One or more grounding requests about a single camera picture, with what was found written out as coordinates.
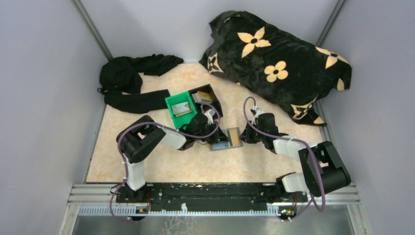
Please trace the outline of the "black cloth garment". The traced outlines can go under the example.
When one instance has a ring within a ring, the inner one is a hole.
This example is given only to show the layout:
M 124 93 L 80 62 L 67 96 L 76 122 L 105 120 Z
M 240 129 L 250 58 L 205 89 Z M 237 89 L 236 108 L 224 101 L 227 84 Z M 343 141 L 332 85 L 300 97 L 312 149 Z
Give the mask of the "black cloth garment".
M 104 95 L 104 103 L 122 112 L 145 114 L 167 108 L 167 89 L 142 93 L 140 74 L 162 76 L 182 64 L 184 60 L 174 55 L 153 54 L 145 57 L 121 56 L 102 66 L 97 92 Z

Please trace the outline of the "cards in black bin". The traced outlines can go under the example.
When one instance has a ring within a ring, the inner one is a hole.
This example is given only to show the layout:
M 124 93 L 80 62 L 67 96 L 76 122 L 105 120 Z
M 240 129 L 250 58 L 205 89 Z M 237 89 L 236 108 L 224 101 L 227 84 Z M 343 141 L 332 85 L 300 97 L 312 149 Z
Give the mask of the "cards in black bin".
M 199 104 L 202 103 L 202 99 L 198 93 L 193 93 L 191 96 L 195 103 L 199 103 Z

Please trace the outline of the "gold black stripe card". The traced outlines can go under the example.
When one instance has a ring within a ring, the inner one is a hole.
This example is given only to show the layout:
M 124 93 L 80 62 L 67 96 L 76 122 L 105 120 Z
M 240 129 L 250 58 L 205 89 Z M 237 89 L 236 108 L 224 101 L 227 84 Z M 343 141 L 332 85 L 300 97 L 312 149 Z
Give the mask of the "gold black stripe card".
M 238 147 L 243 146 L 243 144 L 241 143 L 241 140 L 239 139 L 240 130 L 238 127 L 227 129 L 226 134 L 228 137 L 229 148 L 238 148 Z

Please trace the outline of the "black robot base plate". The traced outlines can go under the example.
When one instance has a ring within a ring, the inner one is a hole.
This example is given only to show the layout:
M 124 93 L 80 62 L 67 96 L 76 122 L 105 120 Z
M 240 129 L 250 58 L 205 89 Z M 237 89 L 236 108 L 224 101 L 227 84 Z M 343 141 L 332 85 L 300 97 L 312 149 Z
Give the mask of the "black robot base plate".
M 147 183 L 137 191 L 122 186 L 115 194 L 118 203 L 149 203 L 153 212 L 264 211 L 268 204 L 307 202 L 302 192 L 280 195 L 274 183 Z

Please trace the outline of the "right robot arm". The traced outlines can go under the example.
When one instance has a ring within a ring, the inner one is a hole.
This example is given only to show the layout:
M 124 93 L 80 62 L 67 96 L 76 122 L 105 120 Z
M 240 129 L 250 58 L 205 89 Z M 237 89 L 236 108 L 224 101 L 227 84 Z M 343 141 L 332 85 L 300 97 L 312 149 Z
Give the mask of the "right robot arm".
M 272 113 L 252 110 L 240 139 L 245 143 L 262 143 L 277 155 L 290 157 L 300 163 L 300 173 L 288 173 L 276 179 L 276 197 L 288 202 L 295 192 L 310 192 L 316 197 L 349 186 L 351 177 L 334 144 L 330 141 L 308 143 L 281 133 Z

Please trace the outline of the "black floral plush blanket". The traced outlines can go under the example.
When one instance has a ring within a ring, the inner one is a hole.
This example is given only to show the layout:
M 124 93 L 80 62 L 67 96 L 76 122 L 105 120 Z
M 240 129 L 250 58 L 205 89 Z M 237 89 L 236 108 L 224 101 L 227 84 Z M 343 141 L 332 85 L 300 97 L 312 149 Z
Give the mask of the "black floral plush blanket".
M 315 46 L 247 11 L 225 11 L 209 22 L 213 43 L 200 64 L 280 107 L 297 124 L 325 126 L 314 103 L 350 88 L 342 56 Z

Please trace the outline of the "gold VIP card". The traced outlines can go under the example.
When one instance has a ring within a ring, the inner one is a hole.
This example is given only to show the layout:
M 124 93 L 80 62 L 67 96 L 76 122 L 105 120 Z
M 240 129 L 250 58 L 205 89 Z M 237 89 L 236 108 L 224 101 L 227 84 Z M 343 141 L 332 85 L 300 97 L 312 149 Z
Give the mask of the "gold VIP card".
M 200 95 L 203 101 L 209 101 L 209 102 L 213 101 L 213 98 L 211 97 L 209 93 L 205 93 L 203 91 L 198 91 L 197 93 Z

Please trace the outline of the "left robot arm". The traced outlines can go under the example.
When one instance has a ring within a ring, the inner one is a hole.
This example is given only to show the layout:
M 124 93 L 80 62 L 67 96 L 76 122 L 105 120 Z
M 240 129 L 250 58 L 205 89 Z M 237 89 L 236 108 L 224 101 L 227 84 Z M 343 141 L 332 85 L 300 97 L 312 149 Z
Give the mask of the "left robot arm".
M 228 137 L 219 127 L 219 122 L 207 113 L 197 113 L 179 129 L 156 123 L 149 115 L 144 115 L 121 131 L 116 142 L 124 159 L 128 197 L 136 203 L 146 198 L 144 160 L 158 145 L 184 151 L 196 141 L 214 145 L 228 141 Z

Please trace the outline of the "green plastic bin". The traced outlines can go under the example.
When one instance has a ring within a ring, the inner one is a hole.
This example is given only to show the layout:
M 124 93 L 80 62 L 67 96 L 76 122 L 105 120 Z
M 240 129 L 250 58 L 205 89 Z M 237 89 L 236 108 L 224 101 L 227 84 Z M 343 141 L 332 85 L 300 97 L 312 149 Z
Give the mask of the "green plastic bin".
M 169 96 L 165 98 L 165 102 L 176 129 L 189 124 L 191 119 L 197 114 L 197 109 L 189 92 Z

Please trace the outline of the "black plastic bin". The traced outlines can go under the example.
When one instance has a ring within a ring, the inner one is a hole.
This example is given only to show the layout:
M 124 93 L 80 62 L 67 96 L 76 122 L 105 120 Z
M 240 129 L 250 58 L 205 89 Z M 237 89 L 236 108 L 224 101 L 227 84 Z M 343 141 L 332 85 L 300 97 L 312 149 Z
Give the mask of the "black plastic bin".
M 207 104 L 210 104 L 219 113 L 218 115 L 214 115 L 213 118 L 217 119 L 218 117 L 223 117 L 221 103 L 210 84 L 188 90 L 187 92 L 189 93 L 191 101 L 193 102 L 198 113 L 201 113 L 202 110 L 207 111 L 210 108 Z

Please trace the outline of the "aluminium frame rail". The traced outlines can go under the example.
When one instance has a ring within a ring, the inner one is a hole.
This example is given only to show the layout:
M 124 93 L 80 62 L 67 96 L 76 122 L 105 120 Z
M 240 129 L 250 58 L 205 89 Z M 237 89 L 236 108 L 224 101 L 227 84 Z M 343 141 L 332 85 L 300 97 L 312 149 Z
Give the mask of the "aluminium frame rail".
M 115 184 L 80 184 L 71 189 L 68 206 L 76 215 L 120 219 L 168 216 L 266 216 L 291 219 L 301 210 L 361 203 L 355 185 L 325 197 L 306 192 L 277 195 L 273 183 L 148 183 L 138 195 Z

